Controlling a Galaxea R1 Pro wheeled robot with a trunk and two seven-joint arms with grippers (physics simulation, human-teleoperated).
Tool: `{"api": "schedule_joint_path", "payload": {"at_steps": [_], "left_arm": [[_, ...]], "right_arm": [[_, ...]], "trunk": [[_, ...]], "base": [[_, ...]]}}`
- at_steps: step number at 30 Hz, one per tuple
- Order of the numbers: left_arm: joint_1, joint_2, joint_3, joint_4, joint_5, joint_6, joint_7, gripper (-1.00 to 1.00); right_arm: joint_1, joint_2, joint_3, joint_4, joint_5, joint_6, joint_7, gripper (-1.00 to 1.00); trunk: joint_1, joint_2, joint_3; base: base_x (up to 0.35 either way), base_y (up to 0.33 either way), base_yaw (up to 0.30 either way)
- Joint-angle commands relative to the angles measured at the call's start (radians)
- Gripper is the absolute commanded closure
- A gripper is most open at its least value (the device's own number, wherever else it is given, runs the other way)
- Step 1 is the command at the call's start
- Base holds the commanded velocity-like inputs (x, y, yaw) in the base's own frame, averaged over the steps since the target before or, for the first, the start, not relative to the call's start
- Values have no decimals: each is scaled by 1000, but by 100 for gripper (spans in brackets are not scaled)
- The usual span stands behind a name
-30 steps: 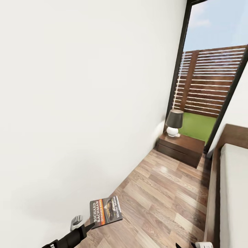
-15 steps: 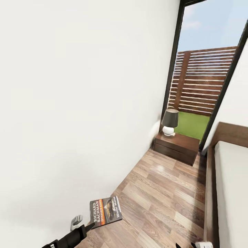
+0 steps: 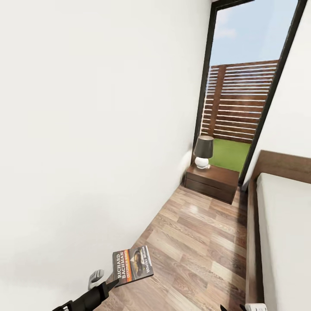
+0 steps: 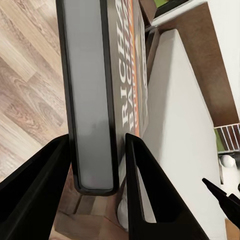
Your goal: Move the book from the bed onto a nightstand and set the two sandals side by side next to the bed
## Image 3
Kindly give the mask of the hardback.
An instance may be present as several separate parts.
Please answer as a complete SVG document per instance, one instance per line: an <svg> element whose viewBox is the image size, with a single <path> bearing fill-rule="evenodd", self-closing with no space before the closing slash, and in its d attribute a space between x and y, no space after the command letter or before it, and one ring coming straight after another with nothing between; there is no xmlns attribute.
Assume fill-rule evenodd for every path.
<svg viewBox="0 0 311 311"><path fill-rule="evenodd" d="M112 260L114 288L154 276L148 246L113 252Z"/></svg>

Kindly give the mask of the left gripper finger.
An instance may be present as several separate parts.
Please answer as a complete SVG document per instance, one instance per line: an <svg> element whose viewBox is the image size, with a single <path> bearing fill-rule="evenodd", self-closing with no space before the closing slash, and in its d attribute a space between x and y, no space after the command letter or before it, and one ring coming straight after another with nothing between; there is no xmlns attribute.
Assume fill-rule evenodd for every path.
<svg viewBox="0 0 311 311"><path fill-rule="evenodd" d="M108 292L111 291L114 288L114 286L118 283L119 283L119 279L107 284Z"/></svg>

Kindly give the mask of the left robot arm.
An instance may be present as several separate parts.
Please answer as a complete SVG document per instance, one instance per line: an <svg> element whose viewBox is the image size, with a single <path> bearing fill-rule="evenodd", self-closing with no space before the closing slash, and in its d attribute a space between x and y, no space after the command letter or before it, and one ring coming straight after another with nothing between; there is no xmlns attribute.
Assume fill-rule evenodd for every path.
<svg viewBox="0 0 311 311"><path fill-rule="evenodd" d="M109 291L111 291L116 284L119 283L119 279L107 284L106 281L97 283L103 276L105 271L95 271L89 277L88 292L84 293L80 298L75 301L68 301L62 306L55 308L52 311L93 311L101 303L109 297Z"/></svg>

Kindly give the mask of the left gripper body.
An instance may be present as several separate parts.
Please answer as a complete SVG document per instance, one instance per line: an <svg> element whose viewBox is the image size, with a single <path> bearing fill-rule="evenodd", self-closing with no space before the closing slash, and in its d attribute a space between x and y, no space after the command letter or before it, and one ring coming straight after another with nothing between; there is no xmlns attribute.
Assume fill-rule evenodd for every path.
<svg viewBox="0 0 311 311"><path fill-rule="evenodd" d="M85 311L93 311L109 297L106 281L84 293L81 297L84 300Z"/></svg>

